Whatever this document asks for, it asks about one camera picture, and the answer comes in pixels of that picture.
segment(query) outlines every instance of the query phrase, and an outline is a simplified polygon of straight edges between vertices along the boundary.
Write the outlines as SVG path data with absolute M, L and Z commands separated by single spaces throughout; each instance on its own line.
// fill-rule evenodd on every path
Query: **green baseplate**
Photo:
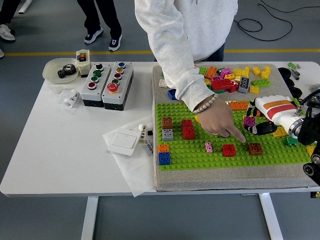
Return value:
M 195 120 L 195 115 L 184 103 L 159 103 L 155 105 L 156 128 L 158 144 L 168 144 L 170 149 L 170 165 L 159 165 L 159 169 L 189 170 L 229 167 L 251 167 L 266 165 L 282 165 L 308 163 L 310 157 L 306 146 L 298 143 L 297 146 L 286 146 L 286 137 L 275 138 L 272 133 L 256 136 L 243 128 L 243 116 L 247 111 L 233 111 L 234 124 L 246 138 L 246 142 L 238 141 L 234 136 L 223 138 L 210 136 Z M 173 141 L 162 141 L 162 118 L 171 117 L 173 123 Z M 183 119 L 191 119 L 195 132 L 195 139 L 184 140 L 181 127 Z M 265 117 L 256 117 L 255 122 L 265 122 Z M 205 143 L 211 142 L 213 153 L 207 153 Z M 260 143 L 263 154 L 251 156 L 248 146 L 251 143 Z M 234 144 L 236 155 L 224 157 L 222 146 Z

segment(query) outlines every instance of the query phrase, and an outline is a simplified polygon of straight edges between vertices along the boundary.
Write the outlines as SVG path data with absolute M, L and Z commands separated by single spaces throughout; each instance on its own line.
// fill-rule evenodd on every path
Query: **hoodie sleeve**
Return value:
M 146 31 L 150 48 L 162 67 L 168 87 L 193 111 L 213 92 L 195 67 L 184 32 L 184 19 L 174 0 L 135 0 L 135 16 Z

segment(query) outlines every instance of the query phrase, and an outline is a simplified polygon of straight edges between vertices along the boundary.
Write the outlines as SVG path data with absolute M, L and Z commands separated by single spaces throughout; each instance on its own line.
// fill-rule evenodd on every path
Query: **hand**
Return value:
M 197 109 L 207 103 L 212 96 L 197 105 Z M 206 110 L 198 114 L 202 128 L 210 135 L 220 134 L 227 138 L 232 134 L 239 141 L 245 143 L 246 138 L 234 125 L 232 109 L 225 101 L 217 98 Z

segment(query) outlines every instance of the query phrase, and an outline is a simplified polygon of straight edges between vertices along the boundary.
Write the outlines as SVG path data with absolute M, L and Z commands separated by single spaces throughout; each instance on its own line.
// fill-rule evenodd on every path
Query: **white hoodie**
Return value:
M 213 94 L 194 61 L 225 43 L 238 0 L 134 0 L 134 4 L 167 85 L 193 111 Z

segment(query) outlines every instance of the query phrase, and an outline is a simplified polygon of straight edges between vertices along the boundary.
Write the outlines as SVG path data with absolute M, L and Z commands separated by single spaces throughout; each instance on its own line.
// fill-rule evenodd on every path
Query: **black pants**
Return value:
M 206 59 L 202 60 L 201 62 L 223 62 L 224 61 L 224 51 L 225 51 L 225 44 L 223 44 L 217 51 L 212 53 Z
M 100 13 L 105 24 L 110 28 L 110 35 L 112 39 L 117 39 L 121 36 L 122 29 L 117 18 L 117 12 L 113 0 L 95 0 L 99 7 Z M 100 30 L 100 20 L 96 9 L 94 0 L 77 0 L 82 8 L 86 20 L 84 27 L 88 34 L 93 34 Z
M 0 25 L 11 23 L 12 18 L 19 6 L 20 0 L 3 0 L 0 11 Z

